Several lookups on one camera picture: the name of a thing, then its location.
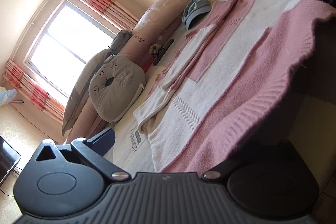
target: gray cushion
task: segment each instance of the gray cushion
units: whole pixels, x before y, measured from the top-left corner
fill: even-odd
[[[89,85],[91,101],[100,117],[117,122],[141,94],[146,84],[143,70],[125,56],[110,56]]]
[[[97,53],[86,63],[81,75],[73,87],[67,107],[65,108],[62,124],[62,136],[64,136],[66,130],[71,129],[75,124],[79,114],[82,112],[82,109],[87,102],[87,99],[89,98],[88,89],[90,81],[109,56],[112,56],[112,51],[108,48]]]
[[[113,39],[113,42],[111,43],[111,51],[114,55],[117,55],[122,47],[125,46],[126,42],[129,40],[129,38],[132,36],[132,32],[129,30],[121,30],[117,33],[115,38]]]

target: long body pillow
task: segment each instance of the long body pillow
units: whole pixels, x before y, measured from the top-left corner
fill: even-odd
[[[132,31],[132,37],[121,49],[120,55],[138,63],[152,42],[172,23],[191,0],[157,0]]]
[[[97,117],[97,110],[89,97],[64,144],[69,144],[78,137],[85,137],[88,139],[90,137],[89,130]]]
[[[163,46],[168,39],[174,34],[177,28],[182,24],[182,15],[179,15],[169,26],[151,43],[151,46],[156,44]],[[148,66],[148,63],[153,59],[153,55],[149,53],[149,49],[147,49],[140,60],[138,61],[138,66],[142,69]]]

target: blue cap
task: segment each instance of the blue cap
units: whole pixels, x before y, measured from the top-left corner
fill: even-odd
[[[211,6],[208,0],[191,0],[184,9],[182,22],[185,24],[187,30],[189,30],[192,20],[204,13],[208,13],[211,10]]]

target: pillow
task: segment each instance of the pillow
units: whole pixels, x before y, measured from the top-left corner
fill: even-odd
[[[89,85],[89,95],[98,115],[117,122],[139,97],[146,84],[145,73],[125,56],[110,56]]]
[[[121,30],[117,33],[115,38],[113,39],[111,43],[111,51],[114,55],[117,55],[122,47],[125,46],[126,42],[129,40],[129,38],[132,36],[132,32],[129,30]]]
[[[169,26],[151,43],[151,46],[156,44],[163,46],[167,40],[173,35],[173,33],[177,30],[177,28],[182,23],[182,15],[179,15]],[[150,61],[153,60],[153,55],[149,53],[149,49],[145,51],[145,53],[140,58],[137,63],[138,66],[144,69]]]
[[[95,119],[95,121],[93,122],[90,130],[89,130],[89,133],[88,133],[89,138],[92,138],[93,136],[95,136],[98,133],[100,133],[101,131],[103,131],[108,124],[109,123],[107,121],[103,120],[98,115],[97,118]]]
[[[92,57],[86,64],[79,76],[67,102],[67,107],[64,111],[62,136],[65,131],[71,129],[75,124],[79,114],[89,98],[88,87],[94,74],[103,65],[104,61],[112,55],[110,49],[102,50]]]
[[[98,117],[98,113],[93,106],[90,97],[87,99],[78,119],[75,121],[73,128],[67,137],[65,144],[71,143],[74,139],[78,137],[90,138],[90,128],[92,124]]]
[[[191,0],[157,0],[149,7],[132,31],[132,37],[120,55],[134,63],[148,50],[152,42],[172,23]]]

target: curtain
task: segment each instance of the curtain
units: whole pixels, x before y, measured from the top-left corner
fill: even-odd
[[[138,19],[116,0],[80,0],[91,7],[120,30],[133,30]]]
[[[12,60],[8,60],[3,78],[39,110],[62,124],[65,107],[25,74]]]

